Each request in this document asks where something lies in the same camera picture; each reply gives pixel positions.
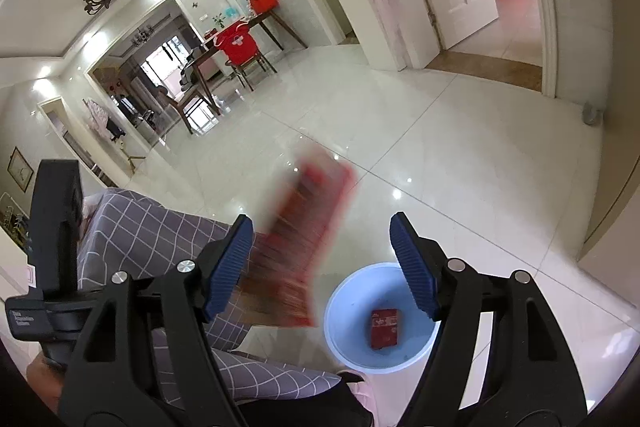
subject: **red box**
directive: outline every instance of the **red box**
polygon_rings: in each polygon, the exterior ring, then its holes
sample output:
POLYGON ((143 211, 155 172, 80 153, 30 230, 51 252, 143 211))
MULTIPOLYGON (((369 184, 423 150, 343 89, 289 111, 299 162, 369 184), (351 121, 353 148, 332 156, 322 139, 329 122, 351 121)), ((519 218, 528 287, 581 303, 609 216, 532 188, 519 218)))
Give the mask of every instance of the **red box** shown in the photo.
POLYGON ((397 309, 373 310, 371 312, 371 348, 395 346, 398 343, 397 309))

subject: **hand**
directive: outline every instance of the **hand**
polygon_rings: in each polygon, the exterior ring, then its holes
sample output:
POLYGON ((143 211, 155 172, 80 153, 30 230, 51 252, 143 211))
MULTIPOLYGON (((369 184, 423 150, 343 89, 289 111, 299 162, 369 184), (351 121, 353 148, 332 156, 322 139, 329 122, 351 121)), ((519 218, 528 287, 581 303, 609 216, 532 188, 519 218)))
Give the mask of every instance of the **hand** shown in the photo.
POLYGON ((44 404, 54 413, 58 413, 58 401, 62 395, 65 377, 47 365, 42 352, 27 367, 27 382, 44 404))

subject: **dining table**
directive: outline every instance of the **dining table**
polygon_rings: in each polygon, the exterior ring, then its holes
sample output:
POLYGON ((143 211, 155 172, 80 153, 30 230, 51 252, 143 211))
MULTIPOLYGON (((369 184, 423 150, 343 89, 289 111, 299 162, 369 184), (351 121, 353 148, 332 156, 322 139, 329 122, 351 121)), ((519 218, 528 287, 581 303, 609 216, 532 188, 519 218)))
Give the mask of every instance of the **dining table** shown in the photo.
MULTIPOLYGON (((284 31, 286 31, 289 35, 291 35, 303 48, 305 48, 305 49, 308 48, 308 46, 305 44, 305 41, 303 41, 300 38, 300 36, 297 35, 297 33, 295 31, 293 31, 291 26, 289 26, 282 19, 282 17, 280 17, 273 10, 267 10, 264 13, 256 14, 255 16, 253 16, 253 17, 251 17, 249 19, 245 19, 244 22, 248 23, 249 29, 253 28, 254 26, 260 26, 260 28, 262 28, 264 30, 264 32, 269 36, 269 38, 277 45, 277 47, 279 47, 281 51, 284 51, 284 48, 282 47, 282 44, 280 44, 278 42, 278 39, 276 39, 276 37, 273 35, 273 33, 270 31, 270 29, 264 23, 265 19, 268 19, 269 17, 273 18, 274 21, 276 21, 280 26, 282 26, 284 31)), ((209 101, 210 106, 213 108, 213 110, 215 110, 217 112, 218 115, 220 115, 220 109, 218 108, 218 104, 216 104, 215 100, 213 99, 213 95, 211 94, 211 90, 209 89, 209 86, 207 86, 207 81, 204 79, 204 76, 202 75, 202 72, 200 71, 200 66, 203 65, 204 62, 209 60, 211 57, 213 57, 213 55, 215 55, 216 53, 218 53, 220 51, 220 49, 215 45, 216 36, 218 36, 219 34, 220 33, 217 33, 212 38, 210 38, 209 40, 203 42, 200 45, 200 49, 203 51, 202 55, 200 55, 197 58, 194 58, 194 59, 190 60, 187 63, 187 65, 184 67, 184 69, 183 69, 183 71, 186 71, 188 68, 193 68, 193 71, 194 71, 194 73, 195 73, 195 75, 196 75, 196 77, 198 79, 198 83, 200 84, 200 87, 202 88, 204 96, 209 101)))

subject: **gray plaid fabric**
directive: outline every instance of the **gray plaid fabric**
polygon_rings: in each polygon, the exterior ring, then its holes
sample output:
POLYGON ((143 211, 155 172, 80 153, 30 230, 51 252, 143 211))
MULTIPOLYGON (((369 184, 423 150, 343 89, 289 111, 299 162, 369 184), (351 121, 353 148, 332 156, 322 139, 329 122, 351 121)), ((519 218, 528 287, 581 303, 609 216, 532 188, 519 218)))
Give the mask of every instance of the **gray plaid fabric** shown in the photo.
MULTIPOLYGON (((207 243, 222 239, 228 230, 225 223, 168 210, 130 190, 108 188, 79 248, 79 288, 103 286, 118 270, 135 279, 158 277, 180 261, 197 257, 207 243)), ((252 251, 259 238, 255 235, 252 251)), ((248 262, 244 271, 250 266, 248 262)), ((225 312, 204 325, 207 342, 234 399, 304 398, 324 393, 340 382, 329 373, 229 353, 250 329, 241 322, 242 309, 236 300, 232 297, 225 312)), ((153 340, 165 400, 180 405, 164 331, 154 331, 153 340)))

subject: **white floor tile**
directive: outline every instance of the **white floor tile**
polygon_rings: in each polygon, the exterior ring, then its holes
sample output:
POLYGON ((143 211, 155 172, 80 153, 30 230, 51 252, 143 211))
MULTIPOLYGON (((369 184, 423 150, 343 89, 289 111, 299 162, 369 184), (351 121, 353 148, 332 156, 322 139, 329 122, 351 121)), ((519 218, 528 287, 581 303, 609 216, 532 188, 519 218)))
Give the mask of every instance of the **white floor tile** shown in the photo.
POLYGON ((574 356, 587 400, 609 392, 640 346, 640 333, 543 273, 535 277, 574 356))
POLYGON ((575 105, 459 75, 372 172, 537 268, 581 126, 575 105))
POLYGON ((496 0, 496 4, 499 19, 459 42, 451 51, 542 66, 538 0, 496 0))
MULTIPOLYGON (((501 4, 526 12, 523 20, 535 26, 527 0, 504 1, 516 1, 501 4)), ((506 18, 500 24, 517 29, 506 18)), ((224 115, 204 135, 190 136, 178 123, 129 186, 222 221, 246 213, 260 230, 278 180, 296 168, 305 147, 319 142, 352 162, 359 182, 313 283, 318 327, 255 327, 250 349, 337 370, 322 334, 326 302, 353 271, 396 260, 388 226, 403 211, 418 234, 479 272, 535 274, 542 263, 536 281, 567 335, 588 398, 600 400, 640 343, 629 327, 640 328, 640 314, 574 263, 600 161, 600 130, 580 123, 580 108, 464 75, 371 71, 359 46, 304 50, 275 66, 278 74, 256 82, 254 93, 218 93, 224 115)), ((484 314, 463 405, 479 394, 490 332, 484 314)), ((398 421, 425 363, 377 378, 388 425, 398 421)))

